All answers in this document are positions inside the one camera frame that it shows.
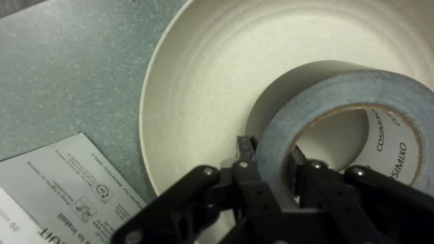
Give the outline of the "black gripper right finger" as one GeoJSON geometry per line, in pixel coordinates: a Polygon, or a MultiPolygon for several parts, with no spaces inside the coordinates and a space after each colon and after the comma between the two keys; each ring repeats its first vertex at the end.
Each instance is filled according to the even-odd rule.
{"type": "Polygon", "coordinates": [[[372,169],[344,174],[310,160],[299,147],[291,156],[292,193],[303,209],[326,215],[342,244],[434,244],[434,201],[430,194],[372,169]]]}

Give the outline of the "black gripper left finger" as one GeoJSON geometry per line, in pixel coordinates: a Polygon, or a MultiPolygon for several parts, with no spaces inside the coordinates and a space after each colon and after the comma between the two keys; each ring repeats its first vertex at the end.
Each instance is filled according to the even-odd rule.
{"type": "Polygon", "coordinates": [[[235,227],[221,244],[314,244],[307,213],[287,213],[261,179],[253,140],[236,139],[238,156],[221,169],[202,164],[124,224],[110,244],[193,244],[230,211],[235,227]]]}

